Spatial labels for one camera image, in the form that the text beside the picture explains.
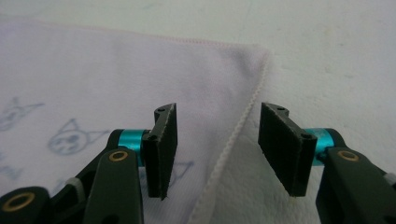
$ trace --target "blue metallic cylinder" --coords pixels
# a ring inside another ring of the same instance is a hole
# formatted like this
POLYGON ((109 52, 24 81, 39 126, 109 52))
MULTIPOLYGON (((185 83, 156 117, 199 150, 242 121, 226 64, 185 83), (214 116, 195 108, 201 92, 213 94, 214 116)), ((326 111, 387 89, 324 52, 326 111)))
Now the blue metallic cylinder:
POLYGON ((137 163, 139 167, 143 167, 142 158, 142 136, 146 130, 128 130, 122 131, 119 139, 119 147, 126 147, 133 150, 137 156, 137 163))
POLYGON ((326 148, 334 147, 334 141, 332 140, 332 136, 326 129, 304 129, 308 133, 312 133, 317 139, 317 147, 315 149, 315 157, 312 165, 320 166, 324 165, 322 161, 318 160, 318 158, 324 159, 327 156, 326 148))

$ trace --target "cat face drawing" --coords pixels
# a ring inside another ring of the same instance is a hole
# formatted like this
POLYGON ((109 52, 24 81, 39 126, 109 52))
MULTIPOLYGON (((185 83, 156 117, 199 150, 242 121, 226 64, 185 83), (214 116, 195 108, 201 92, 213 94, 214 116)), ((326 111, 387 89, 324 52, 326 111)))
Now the cat face drawing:
POLYGON ((108 131, 84 132, 75 119, 70 119, 50 140, 49 150, 58 155, 72 155, 99 139, 108 131))
POLYGON ((36 105, 20 105, 17 97, 6 106, 6 109, 0 114, 0 132, 10 130, 15 126, 23 117, 28 115, 34 109, 42 106, 43 104, 36 105))

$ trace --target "teal band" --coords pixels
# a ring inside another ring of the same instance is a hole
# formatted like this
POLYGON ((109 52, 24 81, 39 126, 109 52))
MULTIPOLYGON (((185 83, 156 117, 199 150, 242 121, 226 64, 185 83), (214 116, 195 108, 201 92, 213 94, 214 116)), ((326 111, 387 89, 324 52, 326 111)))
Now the teal band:
POLYGON ((127 147, 132 149, 137 156, 139 167, 143 166, 143 158, 141 152, 142 136, 145 130, 124 130, 119 139, 119 147, 127 147))
POLYGON ((332 140, 332 136, 327 132, 326 129, 304 129, 308 133, 312 133, 317 137, 317 147, 315 149, 315 158, 312 162, 314 166, 323 165, 322 161, 319 161, 318 158, 326 158, 326 148, 334 147, 334 141, 332 140))

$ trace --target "towel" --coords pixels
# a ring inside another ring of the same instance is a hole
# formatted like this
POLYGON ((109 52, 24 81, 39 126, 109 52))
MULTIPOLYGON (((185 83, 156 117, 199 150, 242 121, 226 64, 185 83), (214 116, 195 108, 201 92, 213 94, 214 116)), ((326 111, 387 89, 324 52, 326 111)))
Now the towel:
POLYGON ((147 223, 210 220, 270 64, 257 45, 38 21, 0 23, 0 50, 1 195, 27 186, 56 194, 112 130, 151 129, 154 109, 177 103, 168 198, 149 198, 140 172, 147 223))

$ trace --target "brass screw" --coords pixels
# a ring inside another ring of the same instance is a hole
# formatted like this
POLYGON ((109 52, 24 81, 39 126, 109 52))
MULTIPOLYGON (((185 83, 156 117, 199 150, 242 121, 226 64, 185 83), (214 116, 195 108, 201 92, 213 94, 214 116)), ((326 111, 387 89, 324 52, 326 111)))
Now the brass screw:
POLYGON ((125 151, 116 151, 110 154, 108 157, 111 161, 123 161, 128 157, 128 153, 125 151))
POLYGON ((32 192, 20 193, 18 195, 15 195, 14 197, 8 199, 8 201, 6 201, 6 203, 3 204, 2 209, 5 212, 18 211, 18 210, 24 208, 25 206, 27 206, 29 203, 31 203, 34 198, 35 198, 35 195, 32 192), (13 204, 13 203, 15 203, 16 200, 18 200, 20 198, 24 198, 24 201, 21 203, 13 204))
POLYGON ((349 152, 349 151, 338 151, 338 156, 340 156, 341 158, 343 158, 344 160, 347 161, 358 161, 359 160, 359 156, 356 155, 355 153, 349 152))

